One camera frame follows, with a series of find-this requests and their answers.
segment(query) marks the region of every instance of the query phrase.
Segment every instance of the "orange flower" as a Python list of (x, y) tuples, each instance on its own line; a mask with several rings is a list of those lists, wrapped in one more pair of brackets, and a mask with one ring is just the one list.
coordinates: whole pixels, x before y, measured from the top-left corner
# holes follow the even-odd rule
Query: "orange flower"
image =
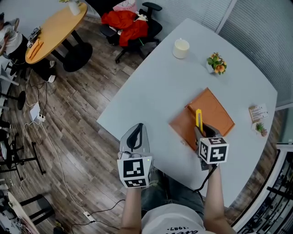
[(223, 65), (220, 65), (218, 67), (219, 67), (219, 72), (223, 72), (225, 70), (225, 67)]
[(219, 72), (219, 67), (220, 67), (220, 65), (218, 65), (218, 66), (216, 67), (216, 69), (215, 69), (215, 73), (218, 73), (218, 72)]

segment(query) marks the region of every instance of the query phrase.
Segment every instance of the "electrical outlet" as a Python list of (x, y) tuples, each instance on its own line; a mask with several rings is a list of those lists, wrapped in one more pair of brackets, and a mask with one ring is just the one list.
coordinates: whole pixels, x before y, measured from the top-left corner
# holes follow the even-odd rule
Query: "electrical outlet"
[(39, 119), (40, 121), (42, 121), (42, 122), (45, 122), (45, 115), (42, 115), (42, 114), (38, 114), (38, 116), (37, 116), (37, 119)]
[(84, 214), (85, 217), (88, 218), (89, 221), (91, 221), (91, 222), (96, 221), (95, 218), (92, 215), (90, 215), (89, 212), (85, 211), (83, 214)]

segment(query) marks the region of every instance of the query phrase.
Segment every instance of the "small potted plant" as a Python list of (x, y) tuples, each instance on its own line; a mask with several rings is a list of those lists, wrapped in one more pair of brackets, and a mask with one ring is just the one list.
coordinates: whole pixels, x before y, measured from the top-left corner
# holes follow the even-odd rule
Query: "small potted plant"
[(253, 128), (262, 137), (265, 137), (267, 135), (267, 130), (265, 129), (264, 124), (262, 122), (255, 122), (253, 124)]
[(224, 74), (227, 68), (227, 63), (221, 58), (219, 53), (213, 53), (206, 60), (206, 69), (209, 73)]
[(68, 2), (68, 6), (74, 16), (78, 15), (81, 12), (78, 7), (78, 3), (75, 0), (59, 0), (59, 2)]

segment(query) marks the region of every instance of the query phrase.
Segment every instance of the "black and white marker cube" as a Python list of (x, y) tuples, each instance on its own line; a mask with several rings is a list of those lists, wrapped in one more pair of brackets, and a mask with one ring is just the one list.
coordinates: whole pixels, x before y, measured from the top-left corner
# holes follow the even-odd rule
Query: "black and white marker cube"
[(126, 188), (146, 187), (152, 176), (152, 157), (117, 160), (120, 180)]
[(199, 156), (207, 164), (224, 163), (227, 161), (229, 144), (223, 137), (201, 138)]

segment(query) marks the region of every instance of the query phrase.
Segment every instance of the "white t-shirt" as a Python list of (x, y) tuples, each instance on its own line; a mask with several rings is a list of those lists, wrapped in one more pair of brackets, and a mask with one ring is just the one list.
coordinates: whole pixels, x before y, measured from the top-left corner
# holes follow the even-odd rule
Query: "white t-shirt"
[(142, 234), (213, 234), (205, 231), (203, 221), (192, 209), (167, 204), (150, 210), (141, 221)]
[(6, 44), (6, 54), (10, 54), (15, 51), (20, 44), (22, 43), (22, 34), (14, 31), (16, 19), (9, 21), (9, 25), (6, 25), (0, 30), (0, 45), (3, 46), (4, 44), (4, 37), (5, 34), (9, 34), (9, 39)]

